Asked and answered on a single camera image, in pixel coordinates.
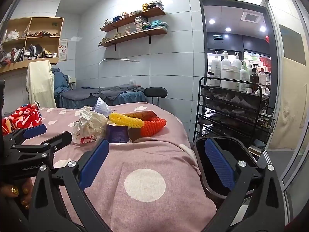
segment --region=pink bedspread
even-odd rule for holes
[[[153,110],[167,120],[166,126],[151,138],[110,144],[105,162],[85,193],[114,232],[200,232],[216,207],[203,191],[183,124],[169,112],[144,102],[111,108],[128,113],[138,107]],[[40,112],[47,132],[24,144],[39,144],[63,131],[71,132],[80,110],[44,108]],[[94,145],[72,143],[55,153],[54,166],[78,160]],[[80,223],[64,187],[61,193],[72,220]]]

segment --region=poster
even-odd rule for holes
[[[68,51],[68,40],[59,40],[58,60],[66,61]]]

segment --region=black chair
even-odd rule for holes
[[[159,98],[165,98],[167,96],[167,89],[163,87],[149,87],[146,88],[145,96],[152,98],[152,104],[154,103],[154,98],[158,98],[157,106],[159,106]]]

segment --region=ceiling vent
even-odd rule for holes
[[[241,21],[258,23],[262,17],[263,17],[262,15],[257,15],[251,12],[244,11],[241,17]]]

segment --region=white plastic jar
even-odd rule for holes
[[[224,65],[222,67],[221,78],[239,80],[238,67],[233,65]],[[237,82],[221,80],[220,86],[222,88],[236,90]]]

